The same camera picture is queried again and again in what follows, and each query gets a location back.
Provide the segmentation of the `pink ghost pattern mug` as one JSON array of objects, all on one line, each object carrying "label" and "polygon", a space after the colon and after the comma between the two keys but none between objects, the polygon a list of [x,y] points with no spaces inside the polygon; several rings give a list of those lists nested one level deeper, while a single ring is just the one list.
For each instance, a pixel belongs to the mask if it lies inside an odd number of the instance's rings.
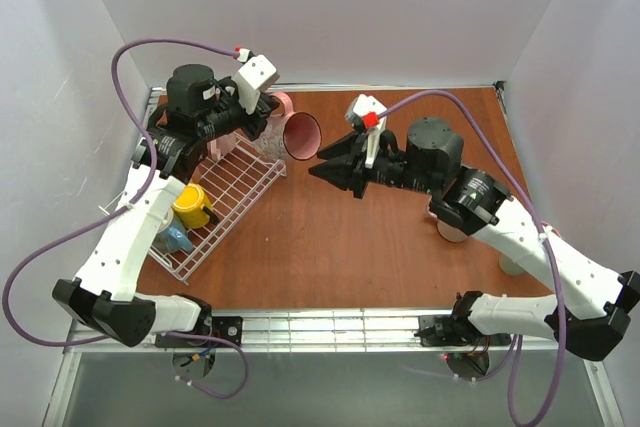
[{"label": "pink ghost pattern mug", "polygon": [[317,119],[308,112],[296,111],[284,92],[274,92],[269,97],[283,107],[283,112],[269,117],[265,130],[252,142],[253,147],[272,160],[307,161],[314,157],[322,142]]}]

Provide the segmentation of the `iridescent cream mug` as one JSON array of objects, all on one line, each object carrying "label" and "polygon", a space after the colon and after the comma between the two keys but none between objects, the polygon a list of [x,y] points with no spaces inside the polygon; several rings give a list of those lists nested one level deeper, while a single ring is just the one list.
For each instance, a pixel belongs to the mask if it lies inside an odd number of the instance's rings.
[{"label": "iridescent cream mug", "polygon": [[431,206],[427,205],[426,216],[435,223],[435,227],[439,235],[448,242],[462,243],[465,242],[469,236],[463,233],[461,230],[451,227],[450,225],[441,221],[436,214],[431,210]]}]

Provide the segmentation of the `yellow mug black handle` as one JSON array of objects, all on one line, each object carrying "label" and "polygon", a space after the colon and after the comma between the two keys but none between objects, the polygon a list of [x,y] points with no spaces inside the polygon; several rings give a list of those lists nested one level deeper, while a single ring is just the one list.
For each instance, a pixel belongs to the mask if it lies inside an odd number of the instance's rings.
[{"label": "yellow mug black handle", "polygon": [[184,188],[172,208],[187,229],[199,229],[219,223],[207,193],[196,183],[189,183]]}]

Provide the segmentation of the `pink faceted mug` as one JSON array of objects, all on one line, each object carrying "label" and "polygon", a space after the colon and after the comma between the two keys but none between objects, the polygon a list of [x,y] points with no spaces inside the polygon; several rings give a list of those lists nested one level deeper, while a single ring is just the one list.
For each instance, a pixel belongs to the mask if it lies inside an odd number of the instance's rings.
[{"label": "pink faceted mug", "polygon": [[209,157],[214,161],[220,161],[224,156],[234,150],[237,145],[235,133],[223,135],[208,143]]}]

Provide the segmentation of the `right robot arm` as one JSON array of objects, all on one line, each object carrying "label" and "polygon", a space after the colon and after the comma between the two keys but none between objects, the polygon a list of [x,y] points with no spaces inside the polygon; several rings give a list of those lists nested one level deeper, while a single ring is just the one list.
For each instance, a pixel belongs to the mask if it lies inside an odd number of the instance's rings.
[{"label": "right robot arm", "polygon": [[548,288],[554,286],[543,244],[556,259],[564,300],[457,295],[452,312],[419,332],[434,346],[464,346],[493,335],[564,342],[572,354],[602,361],[621,342],[639,302],[639,275],[619,274],[589,259],[546,229],[488,173],[461,162],[464,141],[439,118],[414,121],[406,147],[393,132],[352,132],[318,153],[312,176],[363,197],[371,183],[430,195],[430,211],[445,225],[481,241]]}]

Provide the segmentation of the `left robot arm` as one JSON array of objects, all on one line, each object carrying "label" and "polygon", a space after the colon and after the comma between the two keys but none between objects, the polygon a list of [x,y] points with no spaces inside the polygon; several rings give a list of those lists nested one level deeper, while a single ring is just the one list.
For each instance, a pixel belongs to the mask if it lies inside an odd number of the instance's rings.
[{"label": "left robot arm", "polygon": [[263,55],[217,80],[187,64],[166,84],[167,100],[149,117],[150,137],[136,148],[123,195],[94,252],[53,299],[79,323],[126,346],[151,333],[192,332],[210,306],[183,295],[146,296],[137,281],[162,221],[182,194],[211,141],[240,129],[255,140],[278,106],[267,94],[279,74]]}]

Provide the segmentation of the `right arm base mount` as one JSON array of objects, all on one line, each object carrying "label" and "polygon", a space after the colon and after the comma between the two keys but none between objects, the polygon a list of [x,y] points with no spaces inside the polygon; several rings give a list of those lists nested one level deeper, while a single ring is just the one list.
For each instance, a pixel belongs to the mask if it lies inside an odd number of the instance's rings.
[{"label": "right arm base mount", "polygon": [[474,327],[454,321],[449,315],[419,316],[414,336],[423,347],[508,346],[512,341],[509,334],[480,334]]}]

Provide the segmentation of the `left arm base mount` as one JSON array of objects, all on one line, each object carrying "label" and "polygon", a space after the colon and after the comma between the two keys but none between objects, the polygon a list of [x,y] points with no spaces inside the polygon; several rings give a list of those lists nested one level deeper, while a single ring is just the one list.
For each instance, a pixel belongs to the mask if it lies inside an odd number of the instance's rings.
[{"label": "left arm base mount", "polygon": [[[241,316],[213,316],[198,327],[193,334],[218,337],[240,346],[242,344],[244,319]],[[154,346],[158,348],[205,349],[212,342],[197,339],[184,339],[174,336],[157,335]]]}]

